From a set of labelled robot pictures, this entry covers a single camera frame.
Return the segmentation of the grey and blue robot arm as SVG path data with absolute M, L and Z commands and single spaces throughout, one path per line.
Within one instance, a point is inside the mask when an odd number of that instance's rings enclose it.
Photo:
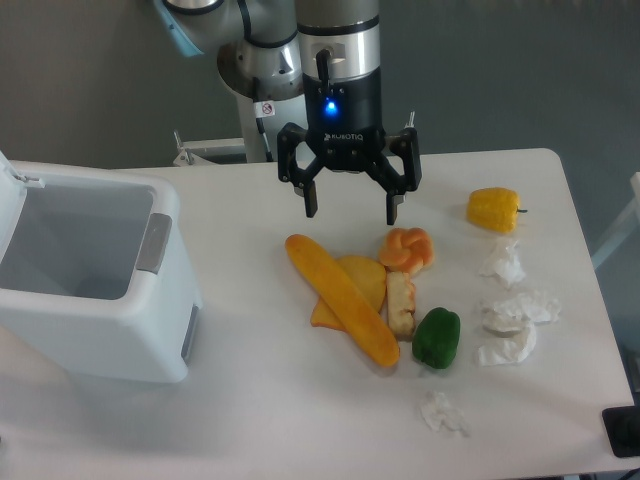
M 250 161 L 317 210 L 322 170 L 365 173 L 386 194 L 393 223 L 421 181 L 412 125 L 384 130 L 379 5 L 375 1 L 158 1 L 185 56 L 212 53 L 235 95 Z

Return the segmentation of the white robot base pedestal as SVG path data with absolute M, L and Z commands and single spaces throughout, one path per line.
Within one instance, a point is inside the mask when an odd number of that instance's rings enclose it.
M 247 161 L 275 160 L 280 130 L 308 127 L 298 40 L 274 48 L 232 42 L 218 51 L 217 67 L 236 99 Z

